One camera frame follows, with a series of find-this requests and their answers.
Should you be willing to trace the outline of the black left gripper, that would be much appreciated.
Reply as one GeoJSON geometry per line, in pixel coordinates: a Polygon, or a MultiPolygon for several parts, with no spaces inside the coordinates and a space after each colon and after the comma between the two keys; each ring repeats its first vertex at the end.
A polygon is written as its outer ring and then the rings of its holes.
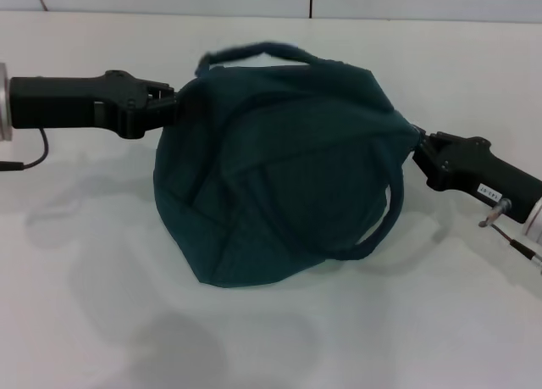
{"type": "Polygon", "coordinates": [[[120,70],[91,78],[13,77],[9,107],[15,129],[98,128],[124,139],[204,113],[201,97],[120,70]]]}

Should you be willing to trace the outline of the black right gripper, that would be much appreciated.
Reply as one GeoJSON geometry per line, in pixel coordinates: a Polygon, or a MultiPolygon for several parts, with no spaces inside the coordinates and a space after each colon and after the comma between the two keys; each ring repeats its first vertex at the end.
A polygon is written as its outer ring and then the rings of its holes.
{"type": "Polygon", "coordinates": [[[497,158],[482,137],[417,131],[420,142],[412,158],[430,188],[465,192],[490,207],[506,198],[512,206],[505,215],[519,224],[527,221],[541,199],[541,180],[497,158]]]}

